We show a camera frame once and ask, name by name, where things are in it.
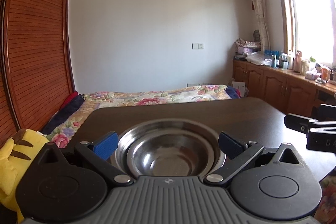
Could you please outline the pink bottle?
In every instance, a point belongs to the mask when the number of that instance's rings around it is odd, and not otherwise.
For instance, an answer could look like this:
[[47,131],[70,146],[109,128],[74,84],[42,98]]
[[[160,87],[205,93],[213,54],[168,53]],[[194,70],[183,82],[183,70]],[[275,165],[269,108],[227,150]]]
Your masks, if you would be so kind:
[[295,57],[293,59],[293,70],[297,73],[301,73],[301,61],[302,61],[302,52],[297,50]]

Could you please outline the wooden window cabinet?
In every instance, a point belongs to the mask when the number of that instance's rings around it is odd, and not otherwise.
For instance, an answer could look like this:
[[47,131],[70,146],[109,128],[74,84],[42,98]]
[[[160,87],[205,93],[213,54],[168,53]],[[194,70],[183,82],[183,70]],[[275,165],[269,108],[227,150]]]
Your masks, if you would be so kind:
[[260,98],[284,114],[317,117],[320,104],[335,105],[335,86],[308,80],[292,70],[233,61],[232,78],[245,83],[247,97]]

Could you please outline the shallow steel bowl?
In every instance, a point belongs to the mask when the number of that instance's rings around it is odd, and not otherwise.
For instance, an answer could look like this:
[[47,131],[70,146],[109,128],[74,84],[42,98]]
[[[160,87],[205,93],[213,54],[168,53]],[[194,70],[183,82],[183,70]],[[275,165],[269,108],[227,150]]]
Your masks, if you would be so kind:
[[146,134],[128,149],[126,162],[136,176],[201,176],[213,167],[216,155],[209,141],[193,132]]

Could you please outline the white wall switch plate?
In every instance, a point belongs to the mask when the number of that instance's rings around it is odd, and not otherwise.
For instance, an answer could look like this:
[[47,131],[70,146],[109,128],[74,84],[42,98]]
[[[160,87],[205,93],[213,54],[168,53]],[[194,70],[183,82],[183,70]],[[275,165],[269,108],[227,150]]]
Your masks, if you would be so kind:
[[193,50],[203,50],[204,44],[203,43],[192,43]]

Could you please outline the yellow plush toy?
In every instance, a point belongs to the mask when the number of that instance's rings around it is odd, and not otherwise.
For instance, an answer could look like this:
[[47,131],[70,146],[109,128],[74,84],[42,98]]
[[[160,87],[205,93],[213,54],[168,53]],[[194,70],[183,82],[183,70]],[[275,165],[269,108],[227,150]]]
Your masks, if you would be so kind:
[[17,213],[18,223],[24,217],[15,198],[16,188],[36,155],[48,142],[40,132],[23,128],[1,148],[1,204]]

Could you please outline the stack of fabrics and boxes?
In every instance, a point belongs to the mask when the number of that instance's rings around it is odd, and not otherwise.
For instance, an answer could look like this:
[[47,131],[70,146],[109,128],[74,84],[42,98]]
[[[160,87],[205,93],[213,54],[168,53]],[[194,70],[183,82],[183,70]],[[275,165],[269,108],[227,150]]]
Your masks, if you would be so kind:
[[246,61],[246,57],[261,51],[261,38],[259,30],[254,30],[253,41],[236,39],[234,42],[236,51],[234,55],[234,60]]

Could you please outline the red and navy folded clothes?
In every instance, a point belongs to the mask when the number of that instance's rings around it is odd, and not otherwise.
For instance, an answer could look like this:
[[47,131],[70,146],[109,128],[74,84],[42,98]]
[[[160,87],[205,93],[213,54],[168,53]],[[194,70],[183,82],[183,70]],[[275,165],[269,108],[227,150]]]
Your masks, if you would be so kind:
[[78,111],[84,101],[85,98],[83,94],[79,94],[78,92],[72,93],[64,101],[59,111],[44,126],[41,132],[45,135],[50,135],[56,127],[64,123],[73,113]]

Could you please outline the floral bed quilt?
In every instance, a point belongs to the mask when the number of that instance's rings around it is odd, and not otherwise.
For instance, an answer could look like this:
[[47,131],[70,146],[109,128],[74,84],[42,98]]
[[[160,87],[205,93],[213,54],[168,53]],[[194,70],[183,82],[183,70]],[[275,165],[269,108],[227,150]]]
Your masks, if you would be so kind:
[[43,134],[60,148],[66,147],[91,112],[106,107],[128,107],[218,101],[240,98],[237,90],[227,85],[199,85],[186,88],[139,93],[95,92],[83,94],[85,101],[78,111],[56,127],[50,135]]

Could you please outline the wooden louvered wardrobe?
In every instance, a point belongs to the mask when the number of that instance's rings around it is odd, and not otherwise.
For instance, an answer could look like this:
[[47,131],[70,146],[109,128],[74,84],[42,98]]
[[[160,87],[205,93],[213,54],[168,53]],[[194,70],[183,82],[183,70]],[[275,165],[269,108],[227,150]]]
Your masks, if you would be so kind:
[[42,129],[74,90],[68,0],[1,0],[1,141]]

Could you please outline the white paper bag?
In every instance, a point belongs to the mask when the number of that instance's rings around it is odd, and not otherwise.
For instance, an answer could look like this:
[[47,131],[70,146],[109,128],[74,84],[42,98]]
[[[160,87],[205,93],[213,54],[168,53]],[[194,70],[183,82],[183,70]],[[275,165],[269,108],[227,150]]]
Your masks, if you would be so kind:
[[241,81],[232,81],[232,87],[237,90],[237,94],[239,94],[240,97],[245,97],[247,94],[246,91],[246,83]]

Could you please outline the large steel bowl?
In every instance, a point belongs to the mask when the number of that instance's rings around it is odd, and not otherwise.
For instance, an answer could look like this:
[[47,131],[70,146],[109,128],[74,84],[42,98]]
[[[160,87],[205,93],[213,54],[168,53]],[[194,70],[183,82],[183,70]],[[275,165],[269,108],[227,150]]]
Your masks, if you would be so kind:
[[157,119],[127,129],[110,157],[113,166],[139,176],[198,176],[224,165],[219,134],[187,119]]

